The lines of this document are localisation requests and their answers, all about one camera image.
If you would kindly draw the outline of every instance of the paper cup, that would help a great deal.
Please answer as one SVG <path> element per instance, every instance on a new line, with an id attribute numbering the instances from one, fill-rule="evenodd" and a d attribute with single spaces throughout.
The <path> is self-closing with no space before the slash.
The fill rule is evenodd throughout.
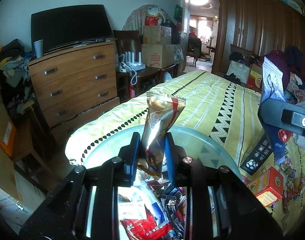
<path id="1" fill-rule="evenodd" d="M 44 55 L 44 40 L 40 40 L 40 41 L 35 41 L 34 43 L 35 46 L 35 52 L 36 52 L 36 56 L 38 57 L 42 57 Z"/>

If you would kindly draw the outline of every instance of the screw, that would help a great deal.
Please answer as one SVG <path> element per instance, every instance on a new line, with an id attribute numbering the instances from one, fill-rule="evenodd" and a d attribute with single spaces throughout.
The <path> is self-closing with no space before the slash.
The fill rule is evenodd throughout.
<path id="1" fill-rule="evenodd" d="M 184 162 L 184 163 L 189 164 L 189 163 L 191 163 L 192 161 L 193 161 L 193 158 L 191 158 L 190 156 L 186 156 L 186 157 L 183 158 L 183 162 Z"/>
<path id="2" fill-rule="evenodd" d="M 227 166 L 220 166 L 219 169 L 222 173 L 228 173 L 230 171 L 230 169 Z"/>
<path id="3" fill-rule="evenodd" d="M 75 173 L 81 173 L 85 170 L 85 166 L 79 165 L 75 168 Z"/>
<path id="4" fill-rule="evenodd" d="M 302 119 L 301 124 L 303 127 L 305 127 L 305 117 Z"/>
<path id="5" fill-rule="evenodd" d="M 116 157 L 113 157 L 111 159 L 111 161 L 114 163 L 114 164 L 120 164 L 122 162 L 122 158 L 120 158 L 119 156 L 116 156 Z"/>

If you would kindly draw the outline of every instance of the open door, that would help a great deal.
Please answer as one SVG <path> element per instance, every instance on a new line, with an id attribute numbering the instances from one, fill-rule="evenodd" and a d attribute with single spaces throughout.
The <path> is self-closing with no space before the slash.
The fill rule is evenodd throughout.
<path id="1" fill-rule="evenodd" d="M 190 7 L 189 7 L 190 0 L 181 0 L 181 7 L 183 8 L 182 12 L 182 27 L 181 27 L 181 38 L 180 44 L 182 48 L 183 54 L 183 63 L 179 66 L 179 74 L 186 67 L 186 60 L 187 60 L 187 48 L 188 48 L 188 35 L 189 35 L 189 20 L 190 20 Z"/>

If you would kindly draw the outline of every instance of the wooden cabinet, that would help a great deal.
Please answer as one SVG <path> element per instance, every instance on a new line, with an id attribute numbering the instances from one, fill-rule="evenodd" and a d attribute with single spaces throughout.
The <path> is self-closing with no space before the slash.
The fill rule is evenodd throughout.
<path id="1" fill-rule="evenodd" d="M 279 0 L 219 0 L 212 73 L 229 68 L 230 44 L 263 56 L 296 45 L 305 55 L 305 17 Z"/>
<path id="2" fill-rule="evenodd" d="M 113 42 L 63 49 L 29 62 L 39 106 L 58 144 L 119 104 Z"/>

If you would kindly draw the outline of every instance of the black product box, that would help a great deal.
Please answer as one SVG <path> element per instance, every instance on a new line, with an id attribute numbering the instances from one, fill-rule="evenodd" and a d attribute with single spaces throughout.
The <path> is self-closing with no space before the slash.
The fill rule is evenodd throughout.
<path id="1" fill-rule="evenodd" d="M 253 175 L 268 159 L 271 153 L 271 145 L 268 141 L 267 134 L 264 133 L 249 156 L 242 159 L 240 168 L 248 174 Z"/>

